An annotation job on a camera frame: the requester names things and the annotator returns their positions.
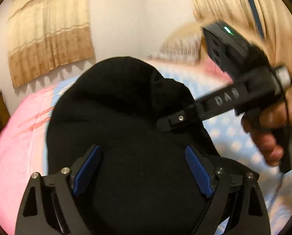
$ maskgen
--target led indicator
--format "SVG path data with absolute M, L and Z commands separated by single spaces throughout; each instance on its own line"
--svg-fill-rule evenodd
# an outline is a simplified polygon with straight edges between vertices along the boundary
M 235 34 L 233 34 L 233 33 L 230 31 L 230 29 L 227 28 L 226 26 L 224 27 L 224 29 L 225 29 L 229 34 L 231 34 L 231 35 L 235 35 Z

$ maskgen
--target screw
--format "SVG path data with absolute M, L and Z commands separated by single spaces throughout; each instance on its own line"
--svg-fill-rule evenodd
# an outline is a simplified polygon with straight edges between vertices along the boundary
M 222 174 L 224 172 L 224 169 L 223 168 L 219 168 L 216 170 L 216 173 L 217 174 Z
M 253 179 L 255 175 L 252 172 L 247 172 L 246 177 L 248 177 L 249 179 Z
M 38 172 L 34 172 L 31 177 L 33 179 L 37 179 L 38 178 Z
M 68 174 L 70 172 L 70 169 L 68 168 L 68 167 L 65 167 L 65 168 L 63 168 L 62 170 L 61 170 L 61 173 L 62 174 Z

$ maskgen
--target blue gripper pad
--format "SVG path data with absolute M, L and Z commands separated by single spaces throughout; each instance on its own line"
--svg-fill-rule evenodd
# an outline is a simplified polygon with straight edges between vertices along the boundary
M 89 149 L 89 152 L 91 153 L 85 161 L 80 158 L 80 160 L 83 161 L 83 164 L 74 178 L 72 191 L 76 197 L 85 192 L 87 186 L 89 185 L 89 181 L 91 180 L 101 160 L 102 151 L 99 146 L 94 146 L 94 149 L 92 151 Z
M 211 178 L 190 146 L 185 148 L 185 160 L 200 192 L 204 194 L 206 198 L 212 197 L 213 190 L 211 187 Z

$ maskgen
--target beige curtain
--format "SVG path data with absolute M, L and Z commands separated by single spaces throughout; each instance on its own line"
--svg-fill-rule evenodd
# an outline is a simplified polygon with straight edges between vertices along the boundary
M 91 57 L 88 0 L 12 1 L 9 69 L 14 88 Z
M 193 0 L 200 22 L 222 19 L 258 35 L 248 0 Z M 272 65 L 283 62 L 292 73 L 292 15 L 282 0 L 255 0 L 265 35 L 266 53 Z

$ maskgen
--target bed sheet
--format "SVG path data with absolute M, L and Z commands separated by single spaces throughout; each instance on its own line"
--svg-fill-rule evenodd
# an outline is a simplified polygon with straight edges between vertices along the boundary
M 146 61 L 166 78 L 186 85 L 198 98 L 227 82 L 225 77 L 209 76 L 202 67 Z M 0 137 L 0 225 L 14 235 L 16 217 L 30 175 L 47 175 L 45 133 L 52 109 L 60 96 L 77 77 L 62 81 L 27 97 L 10 119 Z M 268 167 L 251 139 L 240 125 L 234 111 L 204 121 L 214 145 L 223 157 L 231 158 L 260 173 L 259 185 L 265 198 L 272 235 L 277 235 L 292 215 L 292 172 L 286 174 L 278 197 L 273 201 L 280 182 L 278 168 Z M 225 229 L 222 223 L 216 235 Z

